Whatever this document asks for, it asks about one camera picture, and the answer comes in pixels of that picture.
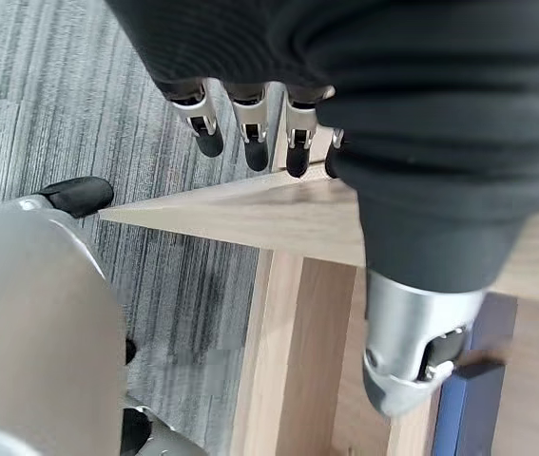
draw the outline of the black fingertip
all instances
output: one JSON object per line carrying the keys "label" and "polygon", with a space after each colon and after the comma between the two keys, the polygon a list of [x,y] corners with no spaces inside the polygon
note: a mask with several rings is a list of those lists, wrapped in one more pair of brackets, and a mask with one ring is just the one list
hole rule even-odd
{"label": "black fingertip", "polygon": [[286,171],[293,178],[301,178],[309,167],[309,149],[300,146],[288,148]]}
{"label": "black fingertip", "polygon": [[218,157],[224,149],[222,133],[218,126],[213,135],[202,133],[200,136],[196,137],[195,140],[202,153],[211,159]]}
{"label": "black fingertip", "polygon": [[244,144],[246,153],[246,162],[248,167],[253,171],[262,171],[269,164],[269,151],[267,149],[267,142],[251,141]]}

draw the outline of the robotic finger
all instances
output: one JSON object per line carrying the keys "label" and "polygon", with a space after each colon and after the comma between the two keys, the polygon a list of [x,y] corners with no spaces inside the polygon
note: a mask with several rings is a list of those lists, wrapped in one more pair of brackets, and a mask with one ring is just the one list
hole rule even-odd
{"label": "robotic finger", "polygon": [[262,171],[269,164],[266,84],[222,84],[240,126],[248,167]]}
{"label": "robotic finger", "polygon": [[316,130],[316,104],[334,95],[332,86],[301,87],[288,85],[286,99],[286,170],[294,178],[302,177],[309,167],[309,151]]}
{"label": "robotic finger", "polygon": [[193,78],[156,85],[191,129],[202,153],[206,157],[218,157],[222,153],[224,142],[216,111],[203,79]]}

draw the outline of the black knit fabric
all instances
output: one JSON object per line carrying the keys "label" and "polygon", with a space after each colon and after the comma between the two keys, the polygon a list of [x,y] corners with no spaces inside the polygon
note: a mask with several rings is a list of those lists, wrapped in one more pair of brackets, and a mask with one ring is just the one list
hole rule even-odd
{"label": "black knit fabric", "polygon": [[[363,202],[369,266],[386,276],[439,291],[487,286],[525,218],[539,211],[539,0],[108,3],[159,82],[335,86],[318,119],[347,132],[337,172]],[[391,190],[376,185],[379,175]],[[426,220],[424,229],[388,226],[408,218]],[[436,230],[466,235],[449,240]],[[454,242],[484,249],[469,256],[466,278],[428,273],[465,261],[469,252]]]}

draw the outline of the wooden table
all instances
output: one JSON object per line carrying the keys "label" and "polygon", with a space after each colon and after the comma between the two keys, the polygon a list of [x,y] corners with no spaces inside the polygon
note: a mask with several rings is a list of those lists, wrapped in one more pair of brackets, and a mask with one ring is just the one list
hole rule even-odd
{"label": "wooden table", "polygon": [[[276,173],[105,209],[107,220],[259,247],[231,454],[430,454],[437,397],[389,422],[362,387],[365,265],[356,194],[312,165],[288,176],[284,120]],[[519,296],[494,455],[539,454],[539,217],[493,289]]]}

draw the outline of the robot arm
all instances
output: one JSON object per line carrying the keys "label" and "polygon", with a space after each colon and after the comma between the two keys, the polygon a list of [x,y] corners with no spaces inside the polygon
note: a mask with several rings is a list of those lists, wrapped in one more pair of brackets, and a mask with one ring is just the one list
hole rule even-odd
{"label": "robot arm", "polygon": [[316,122],[336,128],[327,168],[358,192],[367,251],[369,398],[395,415],[429,395],[539,212],[539,0],[107,2],[160,89],[286,83],[293,176]]}

